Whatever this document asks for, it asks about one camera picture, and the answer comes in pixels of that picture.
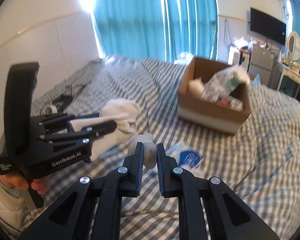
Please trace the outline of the person's left forearm sleeve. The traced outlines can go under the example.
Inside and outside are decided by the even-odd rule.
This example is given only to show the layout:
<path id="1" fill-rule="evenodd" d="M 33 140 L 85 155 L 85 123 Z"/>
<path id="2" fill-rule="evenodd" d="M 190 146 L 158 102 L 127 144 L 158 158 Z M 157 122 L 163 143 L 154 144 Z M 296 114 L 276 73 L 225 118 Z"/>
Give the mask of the person's left forearm sleeve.
<path id="1" fill-rule="evenodd" d="M 24 229 L 25 204 L 21 191 L 7 188 L 0 181 L 0 225 L 11 239 L 16 239 Z"/>

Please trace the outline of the person's left hand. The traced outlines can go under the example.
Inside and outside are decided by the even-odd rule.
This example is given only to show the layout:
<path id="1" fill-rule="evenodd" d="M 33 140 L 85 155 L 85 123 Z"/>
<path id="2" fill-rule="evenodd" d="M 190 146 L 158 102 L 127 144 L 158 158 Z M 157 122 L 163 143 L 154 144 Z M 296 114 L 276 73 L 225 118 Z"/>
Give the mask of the person's left hand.
<path id="1" fill-rule="evenodd" d="M 7 188 L 16 190 L 28 190 L 30 187 L 40 195 L 46 194 L 50 186 L 49 176 L 40 179 L 34 179 L 31 184 L 29 184 L 22 175 L 15 172 L 9 173 L 7 175 L 0 175 L 0 181 Z"/>

